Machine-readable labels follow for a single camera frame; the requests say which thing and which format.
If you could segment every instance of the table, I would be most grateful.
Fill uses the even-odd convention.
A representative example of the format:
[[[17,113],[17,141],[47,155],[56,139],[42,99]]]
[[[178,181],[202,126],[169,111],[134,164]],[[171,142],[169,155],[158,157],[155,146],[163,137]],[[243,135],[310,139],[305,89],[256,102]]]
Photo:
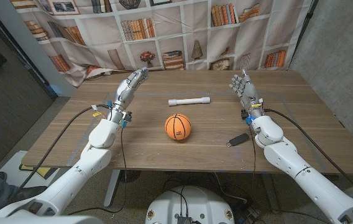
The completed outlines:
[[[150,72],[149,79],[135,93],[128,107],[133,122],[123,133],[128,169],[181,170],[211,172],[253,172],[252,141],[226,147],[226,143],[249,128],[241,119],[242,106],[228,84],[239,71],[175,70]],[[66,123],[82,109],[106,103],[114,98],[120,82],[129,73],[86,81],[79,87],[22,162],[36,166]],[[249,75],[265,108],[282,112],[301,127],[346,173],[353,174],[353,137],[321,101],[317,94],[294,71],[250,71]],[[168,106],[169,99],[210,96],[205,105]],[[187,116],[192,131],[187,139],[174,141],[164,130],[165,120],[174,113]],[[70,167],[79,158],[90,131],[99,122],[93,112],[86,112],[68,128],[44,161],[44,167]],[[337,170],[313,147],[299,130],[277,114],[268,113],[295,144],[299,154],[324,174]],[[112,147],[111,169],[123,169],[120,133]],[[275,173],[277,168],[266,161],[262,149],[257,151],[256,172]]]

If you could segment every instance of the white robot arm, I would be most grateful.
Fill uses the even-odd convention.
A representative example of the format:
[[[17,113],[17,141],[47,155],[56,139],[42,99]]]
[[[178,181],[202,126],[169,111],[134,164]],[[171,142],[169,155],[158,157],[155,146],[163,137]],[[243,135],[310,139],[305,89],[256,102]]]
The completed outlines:
[[[148,79],[148,69],[134,71],[119,85],[114,105],[108,119],[102,119],[90,133],[88,144],[80,160],[38,196],[12,203],[0,210],[0,218],[18,215],[61,215],[66,206],[94,174],[105,168],[111,159],[110,147],[114,144],[121,123],[131,121],[131,114],[124,112],[134,98],[134,92]]]
[[[264,149],[266,159],[293,178],[331,223],[353,223],[353,198],[311,167],[297,153],[294,144],[283,135],[281,127],[264,115],[262,99],[258,99],[245,71],[243,77],[234,75],[229,86],[237,93],[248,112],[247,124],[252,125],[256,133],[255,141]]]

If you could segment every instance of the black remote key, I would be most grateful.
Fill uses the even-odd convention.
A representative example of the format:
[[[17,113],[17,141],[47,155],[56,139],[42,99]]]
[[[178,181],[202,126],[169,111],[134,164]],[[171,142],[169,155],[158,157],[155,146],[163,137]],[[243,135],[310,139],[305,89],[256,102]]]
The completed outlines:
[[[236,138],[232,138],[228,143],[226,143],[226,146],[231,147],[231,146],[236,146],[238,144],[242,144],[243,142],[245,142],[249,138],[250,138],[250,136],[247,133],[241,134]]]

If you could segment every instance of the basketball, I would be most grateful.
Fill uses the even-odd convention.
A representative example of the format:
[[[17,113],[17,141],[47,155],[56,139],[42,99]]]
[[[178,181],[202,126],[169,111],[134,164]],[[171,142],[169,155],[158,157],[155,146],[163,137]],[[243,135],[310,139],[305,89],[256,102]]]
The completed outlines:
[[[189,136],[191,124],[183,114],[173,114],[165,121],[165,132],[174,140],[182,140]]]

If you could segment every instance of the bookshelf backdrop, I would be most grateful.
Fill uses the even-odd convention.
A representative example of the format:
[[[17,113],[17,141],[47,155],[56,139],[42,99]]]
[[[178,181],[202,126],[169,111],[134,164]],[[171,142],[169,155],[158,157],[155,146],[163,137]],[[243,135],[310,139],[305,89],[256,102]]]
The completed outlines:
[[[95,68],[285,70],[311,4],[311,0],[11,2],[54,66],[74,86]]]

